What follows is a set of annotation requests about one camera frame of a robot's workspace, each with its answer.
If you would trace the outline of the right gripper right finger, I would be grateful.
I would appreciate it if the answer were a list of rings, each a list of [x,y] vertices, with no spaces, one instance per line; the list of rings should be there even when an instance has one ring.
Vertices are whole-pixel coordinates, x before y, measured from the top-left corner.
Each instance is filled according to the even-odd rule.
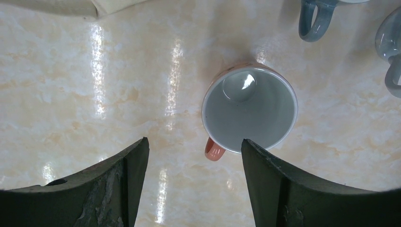
[[[241,146],[258,227],[398,227],[401,191],[354,188],[306,172],[249,139]]]

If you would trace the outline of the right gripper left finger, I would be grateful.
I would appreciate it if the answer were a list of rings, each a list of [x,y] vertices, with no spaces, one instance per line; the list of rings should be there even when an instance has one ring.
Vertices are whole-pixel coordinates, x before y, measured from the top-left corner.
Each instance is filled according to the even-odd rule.
[[[142,138],[116,155],[47,185],[0,192],[3,227],[132,227],[148,166]]]

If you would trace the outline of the clear grey tumbler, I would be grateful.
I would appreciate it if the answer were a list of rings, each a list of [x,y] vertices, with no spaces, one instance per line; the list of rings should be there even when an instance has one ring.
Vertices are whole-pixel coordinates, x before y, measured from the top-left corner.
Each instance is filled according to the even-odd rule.
[[[385,75],[387,90],[397,98],[401,97],[401,8],[395,9],[379,26],[375,36],[375,49],[378,56],[387,61],[390,67]]]

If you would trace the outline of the beige canvas tote bag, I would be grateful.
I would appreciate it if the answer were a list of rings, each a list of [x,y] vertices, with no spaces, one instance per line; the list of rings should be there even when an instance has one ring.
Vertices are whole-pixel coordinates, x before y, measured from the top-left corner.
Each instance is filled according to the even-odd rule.
[[[2,0],[20,8],[73,17],[104,17],[146,0]]]

